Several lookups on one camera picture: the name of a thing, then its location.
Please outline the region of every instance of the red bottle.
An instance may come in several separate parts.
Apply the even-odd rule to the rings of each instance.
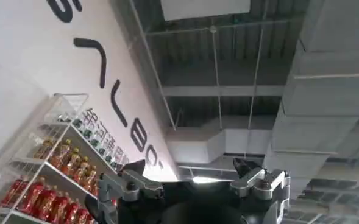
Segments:
[[[94,217],[92,215],[88,215],[87,218],[86,218],[86,224],[94,224]]]
[[[62,194],[61,192],[56,197],[55,202],[53,202],[51,213],[49,217],[46,219],[47,222],[53,224],[60,224],[60,219],[65,211],[65,207],[69,202],[69,195],[67,192]]]
[[[1,200],[0,207],[11,208],[17,199],[20,197],[23,190],[28,184],[28,177],[21,177],[17,179],[9,188],[6,196]]]
[[[65,207],[65,212],[63,213],[62,224],[74,224],[76,220],[76,212],[79,209],[79,200],[76,199],[75,202],[69,203]]]
[[[56,190],[57,186],[49,187],[40,195],[40,198],[37,200],[34,205],[34,210],[32,215],[41,220],[46,220],[51,211],[54,200],[56,199]]]
[[[21,200],[21,203],[18,205],[17,210],[31,214],[32,208],[37,201],[38,196],[41,194],[44,189],[45,178],[39,177],[38,180],[30,185],[29,190],[27,190],[26,194]]]
[[[88,211],[84,208],[77,210],[75,224],[86,224]]]

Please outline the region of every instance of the gray ceiling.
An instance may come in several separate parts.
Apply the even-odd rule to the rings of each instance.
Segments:
[[[164,21],[157,0],[135,0],[134,3],[163,87],[252,86],[256,72],[256,85],[285,84],[308,0],[270,0],[264,20],[265,1],[258,0],[251,1],[249,13],[178,21]],[[212,25],[217,27],[214,42],[209,30]],[[264,31],[260,42],[261,26]],[[178,126],[199,127],[220,113],[221,116],[250,115],[251,98],[177,96],[166,99],[173,119],[180,118]],[[252,114],[275,116],[279,102],[280,96],[255,96]]]
[[[111,0],[111,3],[130,53],[152,91],[152,98],[157,101],[161,98],[158,93],[154,93],[154,89],[158,87],[154,75],[160,79],[162,87],[285,85],[309,2],[269,0],[265,19],[262,18],[265,0],[251,0],[249,13],[166,22],[159,0],[133,0],[152,54],[155,74],[130,1]],[[210,32],[212,25],[217,27],[214,38]],[[221,117],[224,122],[226,116],[276,116],[281,97],[253,94],[166,96],[165,99],[172,119],[177,120],[177,126],[200,127],[217,117]],[[259,157],[248,158],[260,164],[263,160]],[[337,162],[351,161],[346,159]],[[235,172],[226,170],[180,171],[185,178],[193,175],[228,180],[237,178]],[[359,184],[352,181],[313,179],[299,199],[325,204],[336,202],[359,208]],[[290,212],[285,218],[284,223],[313,221],[339,224],[349,221],[302,211]]]

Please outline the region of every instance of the bottle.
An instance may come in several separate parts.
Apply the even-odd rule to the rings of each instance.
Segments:
[[[99,143],[100,143],[100,137],[99,137],[99,132],[95,132],[95,134],[92,135],[90,143],[91,145],[94,147],[94,149],[97,150]]]
[[[92,137],[94,129],[95,129],[94,122],[90,122],[86,127],[86,129],[83,131],[83,136],[87,141],[89,141],[90,138]]]
[[[90,193],[92,193],[95,197],[98,196],[98,186],[97,186],[96,178],[94,178]]]
[[[77,168],[77,170],[75,171],[73,180],[78,184],[80,183],[80,180],[84,177],[85,172],[87,170],[88,167],[87,161],[88,161],[88,157],[84,156],[82,162],[80,163],[79,168]]]
[[[75,223],[76,224],[86,224],[87,215],[88,215],[88,211],[84,208],[80,208],[76,212]]]
[[[81,181],[81,185],[84,189],[90,191],[91,184],[96,176],[96,166],[91,166],[90,169],[87,171],[86,175]]]
[[[91,214],[88,214],[86,218],[86,224],[94,224],[94,222],[95,222],[94,217]]]
[[[27,190],[26,194],[18,205],[17,210],[26,214],[31,214],[32,208],[34,207],[38,196],[44,189],[44,182],[45,178],[39,177],[36,182],[30,185],[29,189]]]
[[[49,154],[49,152],[51,151],[53,144],[54,144],[53,138],[48,138],[42,143],[38,151],[34,153],[33,157],[36,159],[45,159]]]
[[[63,212],[65,211],[65,207],[67,206],[68,202],[68,192],[65,192],[64,194],[62,192],[59,192],[58,196],[53,202],[51,213],[46,219],[46,221],[53,224],[60,224],[60,219],[63,216]]]
[[[78,131],[80,131],[81,133],[84,132],[85,127],[82,120],[76,118],[72,124],[74,125],[74,127],[76,127]]]
[[[49,162],[56,167],[57,169],[61,168],[63,164],[63,158],[71,151],[71,140],[66,139],[60,147],[57,147],[55,152],[53,153]]]
[[[14,181],[10,186],[6,196],[1,200],[0,207],[11,208],[17,199],[20,197],[23,190],[25,190],[29,179],[27,176],[21,176],[21,178]]]
[[[76,212],[79,207],[79,199],[76,199],[74,202],[68,203],[68,205],[64,209],[62,224],[74,224],[76,219]]]
[[[106,153],[104,155],[105,161],[110,164],[110,162],[113,159],[113,155],[114,155],[114,150],[113,149],[106,150]]]
[[[60,114],[58,117],[57,117],[57,121],[59,122],[71,122],[71,118],[69,116],[69,114],[67,112],[64,112],[63,114]]]
[[[56,199],[56,190],[57,186],[50,187],[43,191],[40,195],[40,198],[37,200],[35,209],[33,211],[33,216],[41,220],[46,220],[51,211],[54,200]]]
[[[63,165],[62,172],[65,175],[71,177],[73,175],[75,169],[79,165],[79,160],[80,160],[79,149],[75,148],[73,153],[69,157],[69,160]]]

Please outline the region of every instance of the metal ceiling beam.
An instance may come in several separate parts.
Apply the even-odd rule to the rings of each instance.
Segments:
[[[256,96],[282,96],[283,85],[257,86]],[[252,96],[253,86],[166,86],[165,96]]]
[[[169,109],[169,106],[168,106],[168,102],[166,100],[166,97],[164,96],[163,94],[163,88],[162,88],[162,83],[160,81],[160,78],[159,78],[159,74],[157,73],[157,69],[155,67],[155,62],[154,62],[154,59],[152,57],[152,53],[151,53],[151,50],[148,46],[148,42],[147,42],[147,39],[146,39],[146,34],[143,30],[143,26],[141,25],[141,21],[140,21],[140,18],[138,17],[138,13],[137,13],[137,9],[135,7],[135,3],[133,0],[130,0],[129,1],[130,3],[130,6],[132,8],[132,11],[133,11],[133,15],[135,16],[135,19],[136,19],[136,22],[137,22],[137,26],[138,26],[138,29],[140,31],[140,36],[141,36],[141,39],[143,40],[143,45],[144,47],[146,48],[146,52],[147,52],[147,55],[148,55],[148,59],[149,59],[149,62],[151,64],[151,67],[152,67],[152,70],[154,72],[154,75],[155,75],[155,79],[156,79],[156,82],[157,82],[157,85],[158,85],[158,88],[159,88],[159,91],[160,91],[160,95],[162,96],[163,98],[163,102],[165,104],[165,107],[166,107],[166,110],[167,110],[167,114],[169,116],[169,120],[171,122],[171,125],[172,125],[172,128],[174,130],[176,130],[176,126],[175,126],[175,123],[174,123],[174,119],[172,118],[172,114],[171,114],[171,111]]]
[[[358,191],[352,190],[340,190],[335,188],[327,188],[327,187],[307,187],[305,188],[306,191],[319,191],[324,193],[336,193],[336,194],[351,194],[359,197]]]
[[[308,224],[312,224],[314,221],[316,221],[316,219],[320,218],[320,216],[322,216],[322,214],[317,214],[315,217],[313,217],[313,219],[308,222]]]
[[[293,223],[308,224],[308,222],[306,222],[306,221],[301,221],[301,220],[296,220],[296,219],[287,219],[287,218],[283,218],[282,223],[283,223],[284,220],[289,221],[289,222],[293,222]]]
[[[193,170],[215,170],[215,171],[222,171],[222,172],[236,172],[234,169],[222,169],[222,168],[214,168],[214,167],[201,167],[201,166],[183,166],[179,165],[179,168],[184,169],[193,169]]]
[[[265,19],[265,20],[257,20],[257,21],[249,21],[245,23],[238,24],[230,24],[230,25],[217,25],[217,29],[226,29],[226,28],[234,28],[234,27],[246,27],[246,26],[258,26],[258,25],[267,25],[267,24],[280,24],[280,23],[290,23],[292,21],[300,21],[303,20],[303,15],[297,15],[290,18],[279,18],[279,19]],[[199,28],[190,28],[190,29],[178,29],[178,30],[165,30],[165,31],[150,31],[146,32],[147,36],[157,36],[157,35],[167,35],[174,33],[187,33],[187,32],[200,32],[209,30],[209,27],[199,27]]]

